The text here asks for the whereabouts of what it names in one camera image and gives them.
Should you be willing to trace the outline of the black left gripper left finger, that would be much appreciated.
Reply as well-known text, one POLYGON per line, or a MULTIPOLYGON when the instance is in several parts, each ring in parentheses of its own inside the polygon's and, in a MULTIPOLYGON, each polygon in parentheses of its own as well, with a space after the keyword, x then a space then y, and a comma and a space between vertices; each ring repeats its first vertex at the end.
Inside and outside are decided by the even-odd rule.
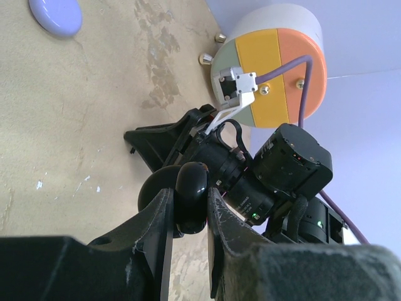
POLYGON ((167 300, 173 190, 84 245, 69 236, 1 239, 2 300, 167 300))

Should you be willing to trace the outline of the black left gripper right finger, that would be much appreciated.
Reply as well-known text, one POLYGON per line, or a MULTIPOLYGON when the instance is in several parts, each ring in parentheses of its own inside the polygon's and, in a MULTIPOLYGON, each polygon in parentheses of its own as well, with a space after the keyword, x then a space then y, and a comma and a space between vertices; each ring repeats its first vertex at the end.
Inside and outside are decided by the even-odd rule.
POLYGON ((400 260, 375 245, 274 244, 211 188, 208 255, 214 300, 399 300, 400 260))

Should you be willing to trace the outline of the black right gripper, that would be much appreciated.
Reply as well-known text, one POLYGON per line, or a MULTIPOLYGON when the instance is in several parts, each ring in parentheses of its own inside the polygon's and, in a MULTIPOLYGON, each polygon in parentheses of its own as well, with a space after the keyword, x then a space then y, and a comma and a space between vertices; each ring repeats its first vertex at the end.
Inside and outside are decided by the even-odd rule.
POLYGON ((274 199, 251 172, 252 157, 238 122, 229 119, 206 134, 216 115, 213 106, 203 105, 176 123, 139 127, 125 132, 123 138, 152 172, 190 161, 204 163, 212 186, 228 205, 248 224, 259 226, 267 220, 274 199))

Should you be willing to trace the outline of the black earbud charging case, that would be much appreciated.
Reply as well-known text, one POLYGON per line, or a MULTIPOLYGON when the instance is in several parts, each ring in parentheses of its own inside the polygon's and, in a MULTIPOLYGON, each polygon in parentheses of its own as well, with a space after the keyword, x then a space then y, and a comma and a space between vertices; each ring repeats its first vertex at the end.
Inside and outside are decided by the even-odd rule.
POLYGON ((201 232, 207 219, 209 170, 201 162, 163 167, 144 182, 138 195, 142 211, 161 189, 174 190, 174 238, 201 232))

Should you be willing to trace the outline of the purple earbud charging case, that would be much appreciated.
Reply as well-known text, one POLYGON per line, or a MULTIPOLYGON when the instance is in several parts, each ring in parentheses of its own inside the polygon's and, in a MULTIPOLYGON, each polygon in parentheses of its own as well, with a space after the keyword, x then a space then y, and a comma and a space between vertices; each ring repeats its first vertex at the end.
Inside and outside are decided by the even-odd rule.
POLYGON ((77 0, 29 0, 28 4, 37 22, 55 36, 69 38, 81 29, 83 15, 77 0))

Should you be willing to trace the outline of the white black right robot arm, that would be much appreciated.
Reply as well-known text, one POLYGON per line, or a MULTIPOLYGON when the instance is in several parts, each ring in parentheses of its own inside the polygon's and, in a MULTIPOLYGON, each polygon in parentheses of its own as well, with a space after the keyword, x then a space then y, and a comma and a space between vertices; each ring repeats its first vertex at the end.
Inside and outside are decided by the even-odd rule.
POLYGON ((342 244, 343 218, 317 197, 333 177, 331 154, 307 131, 285 123, 252 156, 239 122, 232 121, 235 147, 224 142, 223 124, 209 130, 216 115, 203 105, 176 123, 139 127, 123 138, 151 171, 204 163, 223 200, 248 225, 265 224, 273 242, 342 244))

